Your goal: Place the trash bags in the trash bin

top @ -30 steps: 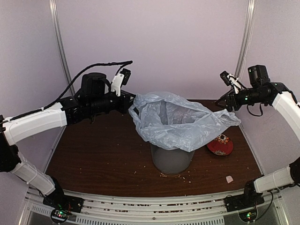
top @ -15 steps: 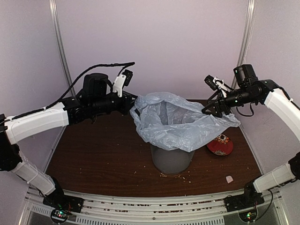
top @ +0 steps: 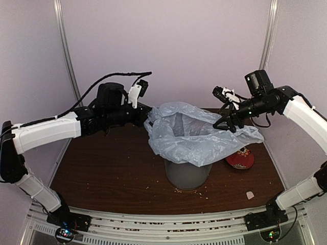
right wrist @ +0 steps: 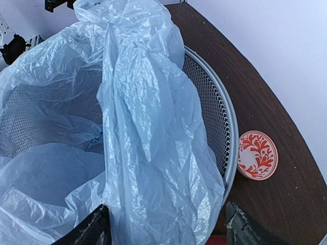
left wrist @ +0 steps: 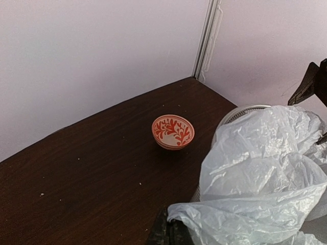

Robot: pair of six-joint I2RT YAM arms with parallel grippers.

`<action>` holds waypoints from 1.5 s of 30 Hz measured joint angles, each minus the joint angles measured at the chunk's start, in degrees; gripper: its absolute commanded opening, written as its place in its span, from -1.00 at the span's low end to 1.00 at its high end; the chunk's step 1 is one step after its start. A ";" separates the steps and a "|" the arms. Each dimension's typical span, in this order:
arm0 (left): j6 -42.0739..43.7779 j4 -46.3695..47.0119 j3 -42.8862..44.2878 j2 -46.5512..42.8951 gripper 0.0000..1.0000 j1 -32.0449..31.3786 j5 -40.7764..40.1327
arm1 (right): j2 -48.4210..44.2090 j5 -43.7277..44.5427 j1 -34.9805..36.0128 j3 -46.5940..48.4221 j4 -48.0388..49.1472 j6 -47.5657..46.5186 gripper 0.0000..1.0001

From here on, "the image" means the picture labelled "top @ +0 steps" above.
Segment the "grey mesh trash bin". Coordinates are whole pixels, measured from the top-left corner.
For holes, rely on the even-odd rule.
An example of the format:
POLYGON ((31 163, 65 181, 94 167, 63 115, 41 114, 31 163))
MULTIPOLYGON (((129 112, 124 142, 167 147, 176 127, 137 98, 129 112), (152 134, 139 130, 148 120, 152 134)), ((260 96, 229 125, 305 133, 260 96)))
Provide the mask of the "grey mesh trash bin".
POLYGON ((202 186, 212 169, 213 164, 197 167, 191 163, 174 163, 164 160, 168 181, 180 190, 195 190, 202 186))

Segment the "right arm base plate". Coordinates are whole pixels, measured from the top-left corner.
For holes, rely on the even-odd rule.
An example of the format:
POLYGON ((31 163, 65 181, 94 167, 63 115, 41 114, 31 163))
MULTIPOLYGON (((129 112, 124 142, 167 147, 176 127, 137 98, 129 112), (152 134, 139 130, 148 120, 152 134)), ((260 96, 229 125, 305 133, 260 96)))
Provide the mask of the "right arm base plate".
POLYGON ((278 214, 276 217, 268 216, 267 211, 258 213, 249 213, 244 216, 247 231, 260 230, 271 226, 277 226, 280 223, 288 221, 285 213, 278 214))

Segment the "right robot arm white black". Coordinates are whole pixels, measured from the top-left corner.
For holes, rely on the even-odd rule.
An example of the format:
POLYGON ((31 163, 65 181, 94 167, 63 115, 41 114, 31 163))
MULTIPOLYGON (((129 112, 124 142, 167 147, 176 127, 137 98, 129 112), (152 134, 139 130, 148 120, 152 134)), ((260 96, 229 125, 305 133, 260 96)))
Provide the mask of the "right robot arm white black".
MULTIPOLYGON (((279 113, 300 126, 325 152, 326 118, 290 86, 274 87, 265 70, 256 70, 245 76, 251 98, 239 96, 226 87, 215 87, 213 95, 223 102, 224 113, 213 127, 236 132, 245 120, 261 114, 279 113)), ((286 210, 311 198, 326 193, 326 164, 290 189, 278 194, 266 204, 266 211, 258 217, 266 225, 283 220, 286 210)))

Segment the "light blue plastic trash bag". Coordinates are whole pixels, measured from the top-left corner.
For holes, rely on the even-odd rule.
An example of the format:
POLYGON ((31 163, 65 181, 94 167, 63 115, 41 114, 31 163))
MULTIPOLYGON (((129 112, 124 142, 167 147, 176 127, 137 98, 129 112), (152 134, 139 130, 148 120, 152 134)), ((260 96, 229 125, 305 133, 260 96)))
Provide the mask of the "light blue plastic trash bag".
POLYGON ((219 114, 185 102, 170 102, 152 108, 144 127, 154 154, 196 167, 215 163, 247 145, 264 141, 253 126, 234 133, 215 129, 213 124, 220 118, 219 114))

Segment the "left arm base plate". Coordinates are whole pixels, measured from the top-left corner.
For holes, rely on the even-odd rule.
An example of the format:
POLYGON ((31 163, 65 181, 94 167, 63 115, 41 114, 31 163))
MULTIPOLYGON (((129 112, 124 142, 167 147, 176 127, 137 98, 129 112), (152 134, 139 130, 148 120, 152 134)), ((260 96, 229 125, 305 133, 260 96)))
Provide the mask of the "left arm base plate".
POLYGON ((47 216, 46 221, 50 224, 73 231, 87 232, 91 223, 91 216, 78 213, 69 213, 67 217, 59 219, 50 214, 47 216))

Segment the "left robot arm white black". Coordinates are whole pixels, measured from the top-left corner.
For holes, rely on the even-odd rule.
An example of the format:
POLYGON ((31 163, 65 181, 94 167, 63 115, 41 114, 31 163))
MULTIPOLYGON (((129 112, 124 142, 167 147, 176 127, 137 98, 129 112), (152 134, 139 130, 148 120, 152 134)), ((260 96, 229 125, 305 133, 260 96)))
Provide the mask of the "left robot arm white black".
POLYGON ((57 224, 68 227, 73 214, 63 197, 46 187, 25 166, 23 153, 63 139, 85 137, 125 124, 143 126, 151 108, 138 102, 148 82, 139 80, 129 91, 119 83, 104 83, 97 97, 84 107, 73 108, 64 116, 41 119, 36 123, 15 124, 6 121, 1 133, 1 182, 11 183, 38 201, 57 224))

